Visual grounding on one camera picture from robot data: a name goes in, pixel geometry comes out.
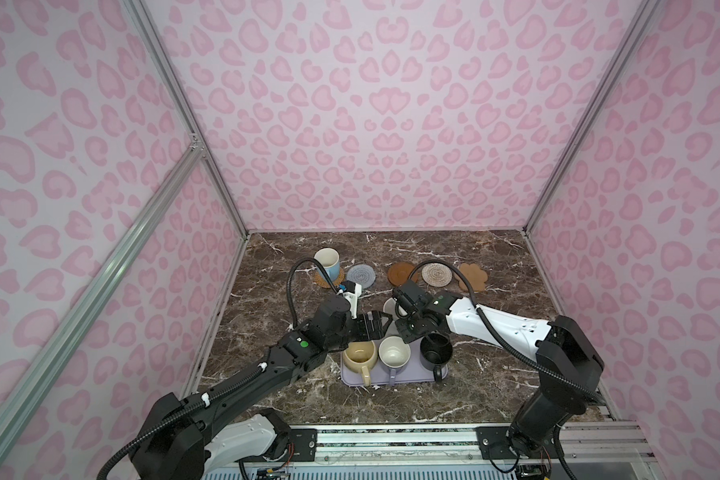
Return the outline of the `woven rattan coaster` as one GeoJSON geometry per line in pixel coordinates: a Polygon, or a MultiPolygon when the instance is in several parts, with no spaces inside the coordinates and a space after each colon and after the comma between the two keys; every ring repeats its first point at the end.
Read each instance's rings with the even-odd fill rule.
{"type": "Polygon", "coordinates": [[[345,271],[343,269],[339,270],[339,274],[337,278],[332,282],[332,285],[329,285],[328,281],[325,279],[325,277],[319,272],[316,271],[314,276],[315,283],[323,289],[330,289],[334,288],[336,289],[345,279],[345,271]]]}

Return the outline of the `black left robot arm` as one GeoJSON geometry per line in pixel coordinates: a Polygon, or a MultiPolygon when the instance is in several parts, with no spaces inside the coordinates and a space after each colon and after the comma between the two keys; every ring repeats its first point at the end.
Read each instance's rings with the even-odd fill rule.
{"type": "Polygon", "coordinates": [[[348,300],[327,297],[313,317],[284,334],[262,357],[202,393],[173,393],[151,407],[127,456],[142,479],[199,479],[210,458],[206,446],[261,398],[306,376],[351,342],[379,340],[392,316],[354,316],[348,300]]]}

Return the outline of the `white speckled mug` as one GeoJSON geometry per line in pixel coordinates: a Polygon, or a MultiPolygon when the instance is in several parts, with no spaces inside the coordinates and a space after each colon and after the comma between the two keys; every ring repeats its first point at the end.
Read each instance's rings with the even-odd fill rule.
{"type": "Polygon", "coordinates": [[[394,298],[389,298],[385,301],[382,311],[388,315],[390,315],[394,320],[398,318],[397,312],[396,312],[397,302],[394,298]]]}

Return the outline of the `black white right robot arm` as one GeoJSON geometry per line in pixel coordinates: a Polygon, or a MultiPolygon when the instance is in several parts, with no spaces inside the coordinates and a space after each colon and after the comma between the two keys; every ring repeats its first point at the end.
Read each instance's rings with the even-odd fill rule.
{"type": "Polygon", "coordinates": [[[497,345],[539,373],[539,386],[515,414],[507,445],[531,457],[556,428],[603,402],[597,394],[604,362],[577,322],[529,319],[474,303],[468,296],[430,294],[409,280],[393,290],[396,328],[406,342],[434,333],[470,336],[497,345]]]}

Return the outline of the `grey round coaster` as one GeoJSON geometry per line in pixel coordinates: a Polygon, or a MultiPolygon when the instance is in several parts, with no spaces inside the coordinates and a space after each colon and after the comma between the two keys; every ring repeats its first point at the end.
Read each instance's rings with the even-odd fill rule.
{"type": "Polygon", "coordinates": [[[370,265],[358,264],[347,271],[346,279],[360,285],[363,290],[367,290],[375,283],[376,273],[370,265]]]}

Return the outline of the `light blue mug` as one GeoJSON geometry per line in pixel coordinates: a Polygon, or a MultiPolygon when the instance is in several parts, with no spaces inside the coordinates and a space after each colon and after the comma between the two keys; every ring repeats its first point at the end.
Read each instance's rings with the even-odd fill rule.
{"type": "Polygon", "coordinates": [[[333,248],[322,248],[314,254],[314,259],[325,270],[325,275],[317,273],[317,278],[325,283],[335,282],[340,274],[340,255],[333,248]]]}

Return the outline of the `brown flower cork coaster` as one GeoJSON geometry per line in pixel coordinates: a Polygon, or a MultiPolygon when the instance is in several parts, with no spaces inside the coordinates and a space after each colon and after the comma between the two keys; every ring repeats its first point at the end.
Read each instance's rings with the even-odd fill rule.
{"type": "Polygon", "coordinates": [[[475,293],[486,289],[489,275],[480,265],[462,263],[458,266],[458,270],[470,282],[475,293]]]}

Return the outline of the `multicolour braided round coaster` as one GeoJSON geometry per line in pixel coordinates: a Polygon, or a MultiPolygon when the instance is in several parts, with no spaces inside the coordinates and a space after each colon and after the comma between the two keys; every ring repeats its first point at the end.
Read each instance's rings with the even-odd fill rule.
{"type": "Polygon", "coordinates": [[[433,288],[446,287],[453,279],[451,269],[440,263],[429,263],[423,266],[421,276],[423,281],[433,288]]]}

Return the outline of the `brown wooden round coaster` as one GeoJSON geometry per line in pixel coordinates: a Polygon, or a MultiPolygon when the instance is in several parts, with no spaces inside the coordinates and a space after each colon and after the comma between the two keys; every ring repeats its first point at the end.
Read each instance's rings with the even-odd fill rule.
{"type": "Polygon", "coordinates": [[[399,287],[408,280],[414,268],[415,265],[410,262],[396,262],[388,268],[387,279],[391,285],[399,287]]]}

